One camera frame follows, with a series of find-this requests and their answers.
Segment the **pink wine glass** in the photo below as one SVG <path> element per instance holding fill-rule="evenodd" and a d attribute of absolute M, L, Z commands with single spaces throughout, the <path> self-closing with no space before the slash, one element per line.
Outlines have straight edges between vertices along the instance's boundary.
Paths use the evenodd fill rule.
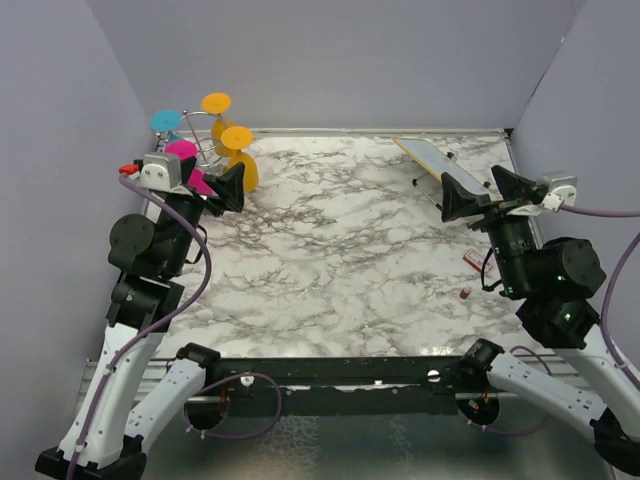
<path fill-rule="evenodd" d="M 198 148 L 188 140 L 178 140 L 165 148 L 166 153 L 175 154 L 181 161 L 183 183 L 192 187 L 199 195 L 212 196 L 213 190 L 204 182 L 204 172 L 196 167 Z"/>

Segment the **yellow wine glass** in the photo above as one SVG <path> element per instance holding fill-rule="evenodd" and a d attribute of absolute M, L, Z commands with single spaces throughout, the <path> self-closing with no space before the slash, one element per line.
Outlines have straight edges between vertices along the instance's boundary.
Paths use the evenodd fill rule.
<path fill-rule="evenodd" d="M 215 118 L 211 127 L 211 138 L 214 152 L 221 157 L 228 155 L 228 149 L 223 145 L 221 137 L 222 133 L 232 126 L 231 121 L 223 116 L 231 103 L 231 97 L 223 92 L 209 93 L 201 101 L 202 110 Z"/>
<path fill-rule="evenodd" d="M 246 192 L 252 192 L 259 185 L 259 172 L 253 157 L 245 152 L 253 142 L 252 132 L 244 126 L 232 126 L 223 131 L 221 142 L 230 158 L 227 169 L 244 166 L 243 185 Z"/>

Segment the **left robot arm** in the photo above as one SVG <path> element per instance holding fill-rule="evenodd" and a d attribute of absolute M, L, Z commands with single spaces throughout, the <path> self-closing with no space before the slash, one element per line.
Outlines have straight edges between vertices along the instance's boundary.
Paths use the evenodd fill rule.
<path fill-rule="evenodd" d="M 120 274 L 97 369 L 68 432 L 39 454 L 36 472 L 53 479 L 138 479 L 152 445 L 179 408 L 196 392 L 210 394 L 220 385 L 214 364 L 219 353 L 189 344 L 152 391 L 135 400 L 171 321 L 204 291 L 198 287 L 184 299 L 184 288 L 175 281 L 193 243 L 205 263 L 202 282 L 211 277 L 211 255 L 198 228 L 203 212 L 220 216 L 244 207 L 244 164 L 220 176 L 204 175 L 212 191 L 208 196 L 188 183 L 195 164 L 194 157 L 154 153 L 120 168 L 120 183 L 160 213 L 155 220 L 128 214 L 111 229 L 108 261 Z"/>

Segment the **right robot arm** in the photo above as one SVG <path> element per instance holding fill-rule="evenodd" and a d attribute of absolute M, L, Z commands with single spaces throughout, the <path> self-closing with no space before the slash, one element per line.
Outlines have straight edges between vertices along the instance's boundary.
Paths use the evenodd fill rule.
<path fill-rule="evenodd" d="M 469 217 L 469 228 L 488 234 L 501 277 L 501 294 L 521 301 L 525 331 L 571 365 L 587 383 L 580 390 L 531 368 L 499 345 L 477 340 L 459 362 L 469 390 L 493 387 L 518 395 L 571 425 L 599 456 L 629 475 L 639 473 L 639 378 L 605 333 L 605 315 L 589 303 L 607 277 L 590 241 L 563 237 L 537 246 L 529 220 L 570 209 L 577 179 L 564 174 L 537 181 L 501 166 L 492 169 L 501 194 L 467 190 L 441 174 L 441 218 Z"/>

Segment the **chrome wine glass rack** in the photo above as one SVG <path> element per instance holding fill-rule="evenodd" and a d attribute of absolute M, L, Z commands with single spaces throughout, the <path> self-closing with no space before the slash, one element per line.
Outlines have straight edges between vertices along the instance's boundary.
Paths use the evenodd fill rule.
<path fill-rule="evenodd" d="M 195 117 L 201 116 L 210 117 L 212 120 L 215 120 L 215 118 L 204 111 L 182 110 L 178 112 L 182 114 L 182 120 L 180 125 L 174 130 L 174 133 L 180 136 L 181 140 L 188 140 L 196 145 L 198 148 L 197 166 L 204 170 L 218 169 L 224 158 L 214 152 L 211 133 L 197 130 L 194 120 Z M 167 135 L 157 134 L 153 130 L 152 132 L 156 137 L 156 150 L 164 151 L 170 144 L 167 142 Z"/>

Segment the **blue wine glass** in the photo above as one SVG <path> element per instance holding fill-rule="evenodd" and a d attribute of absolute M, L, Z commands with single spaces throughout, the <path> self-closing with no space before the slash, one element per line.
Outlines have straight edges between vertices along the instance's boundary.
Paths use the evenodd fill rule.
<path fill-rule="evenodd" d="M 156 112 L 150 118 L 150 127 L 157 134 L 166 134 L 167 142 L 181 140 L 181 137 L 174 133 L 174 130 L 180 125 L 182 114 L 176 110 L 165 109 Z"/>

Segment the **black tablet stand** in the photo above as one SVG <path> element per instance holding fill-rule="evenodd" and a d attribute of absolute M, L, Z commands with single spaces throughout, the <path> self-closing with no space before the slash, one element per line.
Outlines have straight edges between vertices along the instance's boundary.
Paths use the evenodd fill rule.
<path fill-rule="evenodd" d="M 416 155 L 410 154 L 410 157 L 425 170 L 424 174 L 412 180 L 412 185 L 417 188 L 418 191 L 421 192 L 431 203 L 433 203 L 438 210 L 441 210 L 441 204 L 435 198 L 437 188 L 432 186 L 432 181 L 427 180 L 427 177 L 431 176 L 434 178 L 434 181 L 441 183 L 441 174 L 443 172 L 442 162 L 446 165 L 449 163 L 454 164 L 454 153 L 447 152 L 444 154 L 443 157 L 446 158 L 446 161 L 441 162 L 438 160 L 435 166 L 430 166 L 426 160 L 418 158 Z"/>

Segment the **yellow framed tablet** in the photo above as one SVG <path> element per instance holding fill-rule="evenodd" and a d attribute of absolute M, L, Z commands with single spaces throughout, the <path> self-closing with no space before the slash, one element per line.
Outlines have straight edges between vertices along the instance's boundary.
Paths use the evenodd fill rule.
<path fill-rule="evenodd" d="M 442 174 L 447 173 L 475 195 L 490 194 L 489 186 L 491 183 L 478 181 L 468 171 L 460 167 L 454 161 L 455 155 L 452 152 L 444 153 L 426 139 L 394 137 L 393 142 L 423 168 L 424 173 L 413 178 L 412 185 L 436 208 L 441 209 L 441 204 L 421 186 L 421 181 L 428 176 L 440 182 Z"/>

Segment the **small red white box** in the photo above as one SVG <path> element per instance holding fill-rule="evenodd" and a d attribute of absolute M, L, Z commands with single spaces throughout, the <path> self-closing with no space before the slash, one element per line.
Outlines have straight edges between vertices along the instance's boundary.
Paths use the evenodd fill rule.
<path fill-rule="evenodd" d="M 482 265 L 484 263 L 484 256 L 478 253 L 476 250 L 474 249 L 468 250 L 465 253 L 463 259 L 466 263 L 468 263 L 471 267 L 473 267 L 477 271 L 482 270 Z"/>

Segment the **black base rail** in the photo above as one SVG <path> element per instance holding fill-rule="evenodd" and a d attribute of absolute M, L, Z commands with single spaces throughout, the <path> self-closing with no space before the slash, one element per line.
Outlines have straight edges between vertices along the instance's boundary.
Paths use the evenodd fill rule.
<path fill-rule="evenodd" d="M 206 384 L 233 379 L 188 401 L 185 410 L 211 421 L 231 417 L 356 416 L 427 413 L 453 415 L 456 398 L 491 392 L 486 375 L 459 356 L 226 358 Z"/>

